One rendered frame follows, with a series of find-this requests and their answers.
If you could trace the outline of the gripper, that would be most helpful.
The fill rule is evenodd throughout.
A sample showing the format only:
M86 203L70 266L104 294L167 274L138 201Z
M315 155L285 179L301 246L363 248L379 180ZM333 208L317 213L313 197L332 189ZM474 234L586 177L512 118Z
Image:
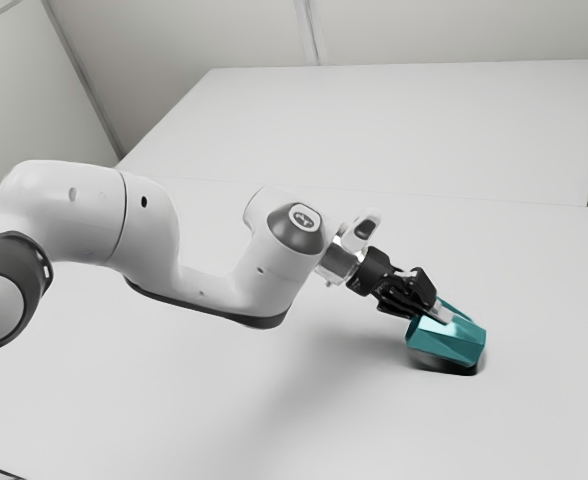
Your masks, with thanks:
M438 323L453 320L453 314L438 299L435 285L422 268L398 269L376 247L367 249L346 286L359 296L372 295L377 300L377 310L388 315L401 318L425 315Z

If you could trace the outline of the teal faceted mug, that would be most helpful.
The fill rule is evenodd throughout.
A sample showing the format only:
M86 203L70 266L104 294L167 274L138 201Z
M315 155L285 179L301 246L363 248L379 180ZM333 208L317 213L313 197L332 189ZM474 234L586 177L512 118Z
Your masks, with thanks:
M440 323L427 314L413 318L405 334L407 347L462 367L475 366L485 348L486 330L440 297L435 307L448 322Z

